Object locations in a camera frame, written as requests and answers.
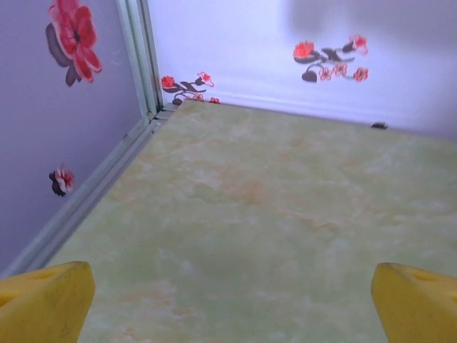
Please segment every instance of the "yellow object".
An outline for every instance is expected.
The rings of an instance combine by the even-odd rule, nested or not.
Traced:
[[[457,279],[381,263],[371,296],[390,343],[456,343]]]
[[[76,343],[94,293],[86,262],[0,280],[0,342]]]

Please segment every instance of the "red flower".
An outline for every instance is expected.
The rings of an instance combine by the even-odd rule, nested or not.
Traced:
[[[332,75],[332,70],[325,67],[325,68],[322,68],[320,71],[319,71],[319,76],[321,77],[321,81],[328,81],[331,79],[331,75]]]
[[[93,72],[101,71],[101,62],[93,51],[97,40],[92,14],[78,0],[54,0],[49,16],[64,54],[73,61],[78,75],[92,83]]]
[[[293,50],[293,57],[296,59],[304,59],[311,55],[314,51],[314,43],[311,41],[302,41],[300,44],[295,45]]]
[[[172,76],[162,77],[162,88],[173,88],[174,78]]]
[[[198,73],[197,76],[201,77],[201,80],[205,83],[205,85],[214,87],[214,83],[211,80],[211,76],[209,76],[207,73]]]
[[[367,78],[368,78],[368,69],[367,68],[362,68],[362,67],[357,68],[357,70],[354,73],[353,77],[357,82],[361,82],[361,81],[367,80]]]
[[[66,169],[63,164],[59,169],[54,171],[54,177],[56,178],[59,188],[63,193],[68,193],[73,190],[74,175],[70,170]]]
[[[194,100],[205,101],[205,99],[203,98],[203,94],[200,94],[200,93],[195,93],[194,94]]]
[[[361,36],[360,34],[354,34],[349,37],[349,40],[352,41],[354,50],[359,51],[363,55],[367,55],[368,47],[366,46],[366,37]]]
[[[344,76],[348,72],[348,65],[346,63],[337,63],[333,67],[333,73],[336,76]]]

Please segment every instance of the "red flower sticker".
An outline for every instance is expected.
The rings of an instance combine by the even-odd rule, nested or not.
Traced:
[[[49,173],[49,178],[52,181],[53,192],[60,197],[65,197],[73,190],[74,175],[65,165],[62,164],[60,168]]]
[[[49,51],[56,62],[68,67],[66,83],[71,86],[78,80],[94,81],[94,73],[102,70],[94,52],[97,41],[92,13],[78,0],[54,0],[49,7],[51,24],[46,28]]]
[[[354,80],[357,82],[365,81],[368,78],[368,69],[367,68],[357,68],[356,72],[353,75]]]
[[[173,88],[174,87],[174,78],[172,76],[162,77],[162,88]]]
[[[185,99],[193,99],[197,101],[205,101],[203,93],[206,89],[198,89],[200,86],[214,87],[211,76],[201,72],[197,74],[197,79],[193,82],[180,81],[176,82],[172,76],[164,76],[161,79],[162,89],[166,93],[175,94],[172,104],[181,105]]]
[[[321,81],[329,81],[329,80],[331,80],[331,75],[332,75],[332,70],[327,68],[327,67],[322,68],[319,71],[319,76],[321,77]]]
[[[293,57],[296,59],[304,59],[311,55],[311,52],[314,51],[314,43],[311,41],[302,41],[301,43],[295,45],[293,50]]]
[[[348,73],[348,65],[346,63],[337,63],[333,67],[333,73],[336,76],[345,76]]]
[[[367,55],[368,47],[366,46],[366,37],[360,34],[354,34],[349,37],[349,41],[352,42],[352,49],[360,52],[363,55]]]
[[[347,75],[348,64],[353,63],[356,59],[351,56],[355,51],[362,54],[368,53],[365,37],[354,35],[342,47],[322,48],[319,51],[314,50],[313,43],[302,41],[295,46],[293,59],[299,64],[307,65],[305,72],[301,75],[306,82],[316,83],[318,78],[321,81],[328,81],[333,75],[360,82],[368,78],[368,69],[360,67],[353,73],[353,76]]]
[[[200,93],[194,94],[193,99],[197,101],[205,101],[205,99],[203,98],[203,94]]]
[[[201,80],[203,82],[202,84],[205,84],[210,87],[214,87],[214,83],[211,80],[211,76],[209,76],[207,73],[201,72],[201,73],[198,73],[197,76],[199,76],[201,78]]]

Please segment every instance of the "baseboard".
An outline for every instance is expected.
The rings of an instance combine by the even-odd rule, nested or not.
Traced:
[[[164,123],[163,119],[138,123],[0,278],[45,267]]]
[[[224,91],[211,90],[211,96],[221,100],[222,104],[239,106],[249,109],[262,109],[277,111],[286,114],[307,116],[317,119],[328,119],[354,124],[371,126],[376,122],[383,122],[392,129],[411,131],[414,130],[416,117],[405,109],[381,108],[378,106],[368,107],[366,104],[355,106],[351,99],[346,101],[329,101],[323,96],[317,96],[313,101],[281,101],[261,96],[235,94]],[[164,94],[165,100],[169,100],[169,94]],[[176,105],[167,103],[164,111],[173,111]]]

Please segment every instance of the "floor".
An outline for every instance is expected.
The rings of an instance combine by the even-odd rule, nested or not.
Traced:
[[[187,101],[50,264],[81,343],[386,342],[379,262],[457,275],[457,144]]]

